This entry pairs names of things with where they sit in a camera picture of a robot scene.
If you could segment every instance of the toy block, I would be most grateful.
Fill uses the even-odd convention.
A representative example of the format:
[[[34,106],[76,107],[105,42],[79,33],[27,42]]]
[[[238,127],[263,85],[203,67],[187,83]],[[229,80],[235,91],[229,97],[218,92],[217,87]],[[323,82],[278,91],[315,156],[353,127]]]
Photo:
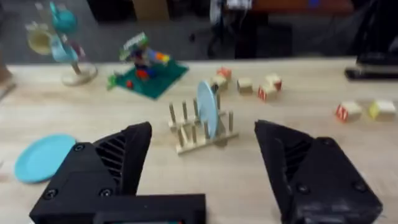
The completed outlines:
[[[217,70],[217,75],[221,75],[222,77],[226,78],[226,80],[229,82],[231,81],[232,78],[232,71],[231,69],[221,67],[219,70]]]
[[[228,89],[228,81],[225,77],[221,75],[216,75],[215,77],[211,78],[211,83],[216,84],[218,86],[219,91]]]
[[[237,81],[238,91],[240,94],[253,93],[253,84],[250,78],[240,78]]]
[[[278,91],[280,91],[280,89],[282,88],[282,79],[276,73],[267,75],[266,81],[269,82],[271,85],[274,85]]]
[[[376,100],[369,107],[369,115],[376,121],[389,121],[395,118],[396,108],[391,101]]]
[[[262,100],[262,101],[267,101],[267,100],[274,100],[276,99],[278,90],[275,88],[274,85],[270,85],[269,83],[263,84],[259,86],[257,96]]]
[[[362,108],[353,101],[342,102],[336,110],[337,118],[342,122],[352,122],[358,120],[362,115]]]

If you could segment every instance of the table surface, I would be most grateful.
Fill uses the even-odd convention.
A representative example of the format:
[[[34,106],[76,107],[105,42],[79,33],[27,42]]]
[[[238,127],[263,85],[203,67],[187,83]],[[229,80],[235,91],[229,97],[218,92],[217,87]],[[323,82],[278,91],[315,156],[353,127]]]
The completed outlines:
[[[0,102],[0,220],[26,224],[28,214],[47,183],[27,185],[13,174],[18,155],[30,143],[52,133],[68,133],[79,141],[95,141],[130,124],[150,121],[153,137],[145,161],[139,195],[206,193],[211,224],[279,223],[254,122],[266,119],[313,136],[335,138],[384,204],[378,223],[398,223],[398,121],[377,123],[363,116],[342,124],[333,116],[344,100],[397,100],[396,83],[349,83],[343,71],[351,59],[275,60],[253,62],[187,62],[190,71],[157,101],[116,88],[106,91],[106,79],[128,65],[99,65],[99,77],[70,88],[60,82],[70,66],[10,66],[17,88]],[[224,149],[206,147],[178,156],[177,138],[169,131],[169,103],[195,96],[198,82],[220,66],[233,70],[233,81],[221,97],[221,107],[234,111],[240,132]],[[277,72],[283,91],[272,103],[236,91],[238,77],[262,83]]]
[[[253,0],[252,10],[269,13],[351,14],[351,0]]]

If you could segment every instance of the teal toy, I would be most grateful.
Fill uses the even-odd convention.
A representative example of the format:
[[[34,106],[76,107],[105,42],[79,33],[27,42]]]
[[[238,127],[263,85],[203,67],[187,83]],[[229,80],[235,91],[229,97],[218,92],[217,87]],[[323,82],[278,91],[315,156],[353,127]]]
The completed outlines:
[[[57,32],[63,34],[72,34],[77,30],[77,21],[75,15],[69,10],[59,10],[54,2],[50,2],[52,25]]]
[[[51,38],[52,57],[59,63],[76,62],[78,56],[72,46],[63,44],[59,36],[53,35]]]

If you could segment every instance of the blue plate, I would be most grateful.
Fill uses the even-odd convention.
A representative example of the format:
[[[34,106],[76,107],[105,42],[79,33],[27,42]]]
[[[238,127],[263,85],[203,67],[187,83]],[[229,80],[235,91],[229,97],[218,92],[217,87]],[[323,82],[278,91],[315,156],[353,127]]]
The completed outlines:
[[[209,136],[213,139],[216,136],[218,126],[218,108],[213,90],[207,82],[199,83],[197,100],[199,119],[202,124],[207,121]]]
[[[34,142],[18,157],[15,176],[25,183],[51,178],[75,143],[75,139],[66,134],[54,134]]]

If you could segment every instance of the black object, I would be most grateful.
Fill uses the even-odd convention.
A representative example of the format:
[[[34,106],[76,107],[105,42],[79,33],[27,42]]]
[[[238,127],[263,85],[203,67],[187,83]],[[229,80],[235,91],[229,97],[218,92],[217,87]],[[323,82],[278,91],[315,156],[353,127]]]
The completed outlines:
[[[373,0],[356,34],[353,53],[356,55],[386,54],[398,35],[398,1]]]
[[[87,0],[97,22],[123,21],[134,16],[132,0]]]
[[[76,144],[30,218],[36,224],[206,223],[203,194],[136,196],[151,136],[146,122],[93,144]]]
[[[255,132],[282,223],[370,224],[382,204],[331,138],[312,138],[278,124]]]
[[[234,39],[234,32],[233,32],[233,22],[231,24],[225,24],[224,22],[224,15],[225,15],[225,0],[220,0],[220,10],[221,10],[221,17],[220,21],[217,24],[212,25],[212,27],[207,29],[201,29],[196,32],[193,32],[189,35],[188,39],[190,42],[196,41],[197,36],[211,33],[211,39],[207,45],[207,57],[214,58],[216,53],[214,51],[214,46],[217,42],[220,42],[221,45],[224,44],[224,40],[226,36],[229,36],[231,39]]]
[[[357,67],[347,68],[351,81],[397,80],[398,56],[390,47],[398,35],[398,1],[371,1],[359,27],[352,51]]]

